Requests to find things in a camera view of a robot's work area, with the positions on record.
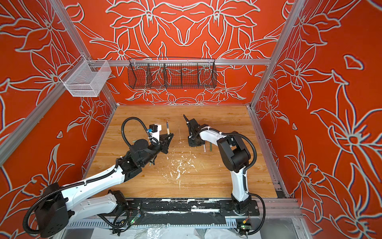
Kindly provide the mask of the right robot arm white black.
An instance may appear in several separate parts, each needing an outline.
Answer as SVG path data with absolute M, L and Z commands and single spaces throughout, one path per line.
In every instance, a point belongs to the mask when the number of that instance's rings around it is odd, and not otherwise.
M 248 188 L 247 171 L 257 161 L 257 150 L 254 144 L 248 137 L 236 131 L 221 132 L 207 124 L 198 124 L 195 119 L 188 119 L 186 116 L 184 119 L 189 130 L 189 146 L 202 146 L 206 142 L 216 145 L 224 166 L 230 171 L 232 180 L 231 200 L 219 201 L 220 212 L 224 216 L 247 217 L 237 223 L 235 229 L 237 234 L 248 237 L 258 233 L 266 219 L 266 208 L 262 197 L 249 192 Z M 263 208 L 261 221 L 255 229 L 252 228 L 251 213 L 255 212 L 258 215 L 259 210 L 258 204 L 252 200 L 253 197 L 260 200 Z

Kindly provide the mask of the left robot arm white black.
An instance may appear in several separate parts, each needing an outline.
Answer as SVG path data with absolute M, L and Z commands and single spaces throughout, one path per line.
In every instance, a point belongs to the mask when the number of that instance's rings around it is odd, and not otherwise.
M 139 139 L 134 144 L 127 140 L 125 125 L 131 120 L 142 125 L 146 139 Z M 159 153 L 168 153 L 174 136 L 171 132 L 161 134 L 161 130 L 160 124 L 146 126 L 137 117 L 126 118 L 121 125 L 122 139 L 129 147 L 126 155 L 116 159 L 114 166 L 92 177 L 63 186 L 54 183 L 46 187 L 41 197 L 27 210 L 22 221 L 24 231 L 43 238 L 60 232 L 76 215 L 76 206 L 105 189 L 134 178 L 147 164 L 154 164 Z

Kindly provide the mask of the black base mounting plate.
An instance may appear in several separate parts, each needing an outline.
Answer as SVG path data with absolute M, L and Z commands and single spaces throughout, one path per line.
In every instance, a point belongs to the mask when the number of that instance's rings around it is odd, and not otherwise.
M 256 201 L 240 210 L 230 198 L 131 198 L 103 216 L 116 216 L 122 211 L 141 214 L 210 213 L 221 216 L 260 216 Z

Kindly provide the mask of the clear plastic bin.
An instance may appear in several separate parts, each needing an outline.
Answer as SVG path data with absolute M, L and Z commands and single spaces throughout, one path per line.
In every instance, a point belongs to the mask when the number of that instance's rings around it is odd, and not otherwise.
M 70 66 L 59 80 L 73 97 L 98 97 L 111 75 L 107 61 L 78 61 Z

